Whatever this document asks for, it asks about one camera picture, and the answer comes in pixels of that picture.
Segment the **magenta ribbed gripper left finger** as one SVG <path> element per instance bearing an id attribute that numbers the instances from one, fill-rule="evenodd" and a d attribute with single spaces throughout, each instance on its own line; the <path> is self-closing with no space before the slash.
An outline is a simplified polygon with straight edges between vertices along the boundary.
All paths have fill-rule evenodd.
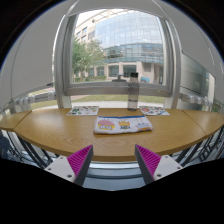
<path id="1" fill-rule="evenodd" d="M 59 156 L 45 171 L 82 186 L 93 157 L 93 146 L 89 145 L 71 154 Z"/>

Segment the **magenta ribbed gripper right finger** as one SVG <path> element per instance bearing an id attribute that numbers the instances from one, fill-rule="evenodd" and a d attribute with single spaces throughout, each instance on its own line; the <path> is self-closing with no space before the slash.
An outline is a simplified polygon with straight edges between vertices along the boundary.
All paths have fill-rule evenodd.
<path id="1" fill-rule="evenodd" d="M 140 145 L 135 145 L 135 157 L 145 184 L 150 184 L 182 169 L 182 166 L 169 155 L 160 156 Z"/>

